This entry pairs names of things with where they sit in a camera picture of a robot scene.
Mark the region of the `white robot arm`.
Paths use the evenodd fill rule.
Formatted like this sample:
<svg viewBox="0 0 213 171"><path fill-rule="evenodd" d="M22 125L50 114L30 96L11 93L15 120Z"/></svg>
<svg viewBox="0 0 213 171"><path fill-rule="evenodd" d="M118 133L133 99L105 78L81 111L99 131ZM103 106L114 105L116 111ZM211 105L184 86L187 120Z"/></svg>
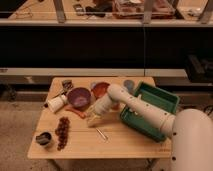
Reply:
<svg viewBox="0 0 213 171"><path fill-rule="evenodd" d="M88 126L95 125L116 102L127 105L171 139L171 171L213 171L213 120L204 112L185 109L173 115L111 84L90 107Z"/></svg>

